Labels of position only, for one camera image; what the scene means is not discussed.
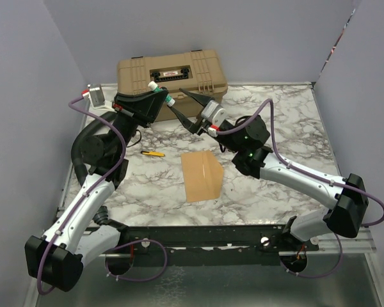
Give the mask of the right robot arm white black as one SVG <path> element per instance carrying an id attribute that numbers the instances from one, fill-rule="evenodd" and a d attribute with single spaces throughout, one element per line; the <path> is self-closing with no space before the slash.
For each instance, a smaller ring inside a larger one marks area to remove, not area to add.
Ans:
<path id="1" fill-rule="evenodd" d="M 286 249 L 295 250 L 312 237 L 330 232 L 347 238 L 358 235 L 369 204 L 361 177 L 329 175 L 282 157 L 276 145 L 266 146 L 268 139 L 275 139 L 274 128 L 267 128 L 259 113 L 231 124 L 225 109 L 212 97 L 189 91 L 185 95 L 202 106 L 195 122 L 176 110 L 172 98 L 167 99 L 169 109 L 190 133 L 206 133 L 233 152 L 232 162 L 241 174 L 282 184 L 323 205 L 290 218 L 281 234 Z"/>

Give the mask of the white green glue stick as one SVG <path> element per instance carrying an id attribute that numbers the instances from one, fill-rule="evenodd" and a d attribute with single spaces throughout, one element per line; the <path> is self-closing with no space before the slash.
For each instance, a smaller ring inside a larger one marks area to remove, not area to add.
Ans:
<path id="1" fill-rule="evenodd" d="M 154 93 L 158 93 L 164 97 L 164 102 L 168 107 L 172 107 L 175 104 L 175 100 L 173 97 L 168 93 L 168 91 L 162 87 L 160 87 L 155 81 L 150 81 L 148 83 L 148 87 L 151 91 Z"/>

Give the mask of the brown paper envelope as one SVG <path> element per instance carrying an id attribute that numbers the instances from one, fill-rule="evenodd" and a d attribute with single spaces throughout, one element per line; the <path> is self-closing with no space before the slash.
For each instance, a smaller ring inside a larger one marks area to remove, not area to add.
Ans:
<path id="1" fill-rule="evenodd" d="M 211 151 L 182 153 L 180 159 L 188 203 L 220 197 L 224 170 Z"/>

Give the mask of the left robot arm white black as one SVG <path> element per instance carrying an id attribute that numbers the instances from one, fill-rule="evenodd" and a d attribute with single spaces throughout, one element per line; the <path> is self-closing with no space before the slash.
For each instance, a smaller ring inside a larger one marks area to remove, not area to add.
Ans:
<path id="1" fill-rule="evenodd" d="M 71 109 L 93 120 L 71 149 L 80 190 L 48 230 L 40 237 L 31 236 L 25 244 L 28 273 L 36 278 L 40 295 L 55 288 L 68 292 L 83 269 L 107 251 L 133 251 L 137 244 L 165 249 L 152 239 L 129 241 L 129 227 L 109 219 L 100 209 L 125 178 L 128 142 L 138 127 L 154 123 L 169 98 L 168 91 L 160 87 L 138 95 L 117 93 L 100 116 L 77 107 L 79 98 L 69 102 Z"/>

